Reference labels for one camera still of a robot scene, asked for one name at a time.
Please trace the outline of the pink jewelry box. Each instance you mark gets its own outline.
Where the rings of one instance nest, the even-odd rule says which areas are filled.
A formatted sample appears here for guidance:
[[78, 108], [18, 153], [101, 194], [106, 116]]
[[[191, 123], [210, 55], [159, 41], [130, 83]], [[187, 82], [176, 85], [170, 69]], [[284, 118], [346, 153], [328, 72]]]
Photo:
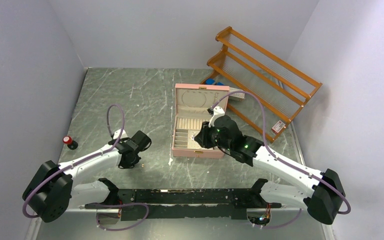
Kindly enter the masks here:
[[187, 158], [221, 159], [224, 153], [218, 148], [202, 148], [197, 142], [189, 142], [188, 133], [199, 133], [203, 122], [211, 115], [207, 109], [223, 99], [217, 106], [227, 108], [230, 87], [226, 85], [207, 85], [177, 83], [175, 92], [175, 118], [173, 127], [172, 155]]

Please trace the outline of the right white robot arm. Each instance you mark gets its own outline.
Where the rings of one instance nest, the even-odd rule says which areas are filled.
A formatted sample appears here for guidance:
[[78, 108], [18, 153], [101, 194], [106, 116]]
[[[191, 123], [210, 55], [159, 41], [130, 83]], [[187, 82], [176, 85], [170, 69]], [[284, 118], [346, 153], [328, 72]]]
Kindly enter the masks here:
[[329, 168], [312, 169], [274, 152], [262, 140], [242, 134], [227, 115], [203, 122], [193, 139], [204, 149], [224, 150], [236, 161], [270, 171], [289, 183], [267, 181], [253, 190], [249, 199], [255, 207], [265, 203], [297, 207], [325, 225], [332, 225], [338, 214], [351, 211], [349, 206], [345, 211], [340, 210], [346, 194], [337, 172]]

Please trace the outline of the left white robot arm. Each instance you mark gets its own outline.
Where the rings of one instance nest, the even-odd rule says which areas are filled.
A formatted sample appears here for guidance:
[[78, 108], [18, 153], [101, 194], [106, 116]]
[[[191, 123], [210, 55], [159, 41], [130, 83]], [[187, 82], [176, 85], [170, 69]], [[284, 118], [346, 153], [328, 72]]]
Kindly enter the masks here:
[[119, 188], [110, 180], [83, 181], [112, 167], [133, 168], [141, 159], [139, 153], [151, 144], [151, 138], [140, 130], [129, 137], [125, 130], [119, 129], [107, 144], [83, 157], [59, 164], [51, 160], [44, 162], [22, 194], [23, 214], [30, 217], [27, 213], [30, 207], [36, 218], [50, 223], [68, 209], [113, 208], [126, 204], [126, 200], [119, 197]]

